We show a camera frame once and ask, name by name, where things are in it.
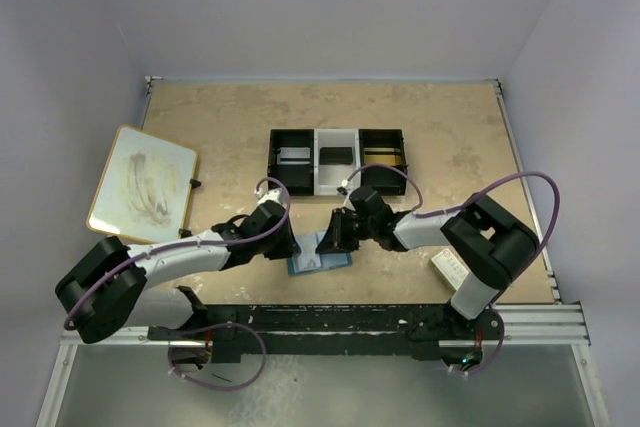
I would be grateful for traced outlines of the yellow framed whiteboard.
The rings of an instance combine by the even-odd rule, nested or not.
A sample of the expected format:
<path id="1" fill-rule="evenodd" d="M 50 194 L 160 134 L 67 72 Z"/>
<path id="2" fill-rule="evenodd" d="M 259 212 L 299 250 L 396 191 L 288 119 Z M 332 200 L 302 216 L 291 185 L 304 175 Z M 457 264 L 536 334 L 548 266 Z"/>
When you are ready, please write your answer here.
<path id="1" fill-rule="evenodd" d="M 115 136 L 86 220 L 134 242 L 180 238 L 195 179 L 195 150 L 123 125 Z"/>

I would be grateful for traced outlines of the blue leather card holder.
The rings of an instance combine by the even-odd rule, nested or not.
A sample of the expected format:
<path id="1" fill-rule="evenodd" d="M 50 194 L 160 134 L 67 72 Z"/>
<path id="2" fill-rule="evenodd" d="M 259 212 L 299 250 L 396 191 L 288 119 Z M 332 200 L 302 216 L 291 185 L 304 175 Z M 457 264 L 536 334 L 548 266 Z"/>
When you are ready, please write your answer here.
<path id="1" fill-rule="evenodd" d="M 334 270 L 352 265 L 350 253 L 317 254 L 315 249 L 325 235 L 325 231 L 296 235 L 300 253 L 287 260 L 290 276 L 299 276 Z"/>

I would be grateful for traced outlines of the white card box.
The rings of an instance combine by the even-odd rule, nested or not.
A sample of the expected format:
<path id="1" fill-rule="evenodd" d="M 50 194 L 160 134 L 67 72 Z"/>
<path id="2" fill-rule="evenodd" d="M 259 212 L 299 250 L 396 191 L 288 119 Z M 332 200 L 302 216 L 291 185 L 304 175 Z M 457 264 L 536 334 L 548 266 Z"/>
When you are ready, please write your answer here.
<path id="1" fill-rule="evenodd" d="M 447 286 L 457 291 L 466 280 L 469 269 L 449 248 L 445 248 L 430 259 L 434 271 Z"/>

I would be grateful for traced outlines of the black and white sorting tray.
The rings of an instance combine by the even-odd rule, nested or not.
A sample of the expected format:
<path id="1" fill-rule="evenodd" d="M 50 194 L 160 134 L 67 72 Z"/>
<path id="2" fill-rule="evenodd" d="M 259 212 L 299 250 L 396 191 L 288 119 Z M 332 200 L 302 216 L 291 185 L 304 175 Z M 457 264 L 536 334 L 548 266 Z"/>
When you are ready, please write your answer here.
<path id="1" fill-rule="evenodd" d="M 273 129 L 267 175 L 293 196 L 334 196 L 344 180 L 403 196 L 408 171 L 400 129 Z"/>

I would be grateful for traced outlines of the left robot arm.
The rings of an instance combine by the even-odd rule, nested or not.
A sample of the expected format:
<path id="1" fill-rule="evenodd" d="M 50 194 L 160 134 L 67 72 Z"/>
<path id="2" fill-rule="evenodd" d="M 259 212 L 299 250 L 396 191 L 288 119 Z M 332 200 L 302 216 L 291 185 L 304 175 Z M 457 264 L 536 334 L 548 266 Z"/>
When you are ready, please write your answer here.
<path id="1" fill-rule="evenodd" d="M 67 313 L 65 330 L 78 332 L 87 344 L 126 326 L 184 331 L 205 326 L 208 309 L 191 288 L 164 290 L 162 284 L 299 251 L 288 207 L 267 199 L 249 215 L 174 242 L 126 246 L 107 237 L 63 277 L 55 295 Z"/>

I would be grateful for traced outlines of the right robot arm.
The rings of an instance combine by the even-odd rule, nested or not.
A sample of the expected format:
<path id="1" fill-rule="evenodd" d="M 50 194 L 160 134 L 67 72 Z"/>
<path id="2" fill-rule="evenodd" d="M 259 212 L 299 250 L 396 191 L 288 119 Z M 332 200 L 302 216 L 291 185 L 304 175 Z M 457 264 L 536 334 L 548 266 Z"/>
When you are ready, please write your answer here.
<path id="1" fill-rule="evenodd" d="M 364 186 L 332 211 L 316 253 L 351 253 L 368 240 L 390 252 L 450 246 L 469 273 L 449 304 L 468 321 L 505 292 L 540 246 L 529 227 L 487 195 L 453 213 L 420 217 L 410 210 L 394 210 L 375 189 Z"/>

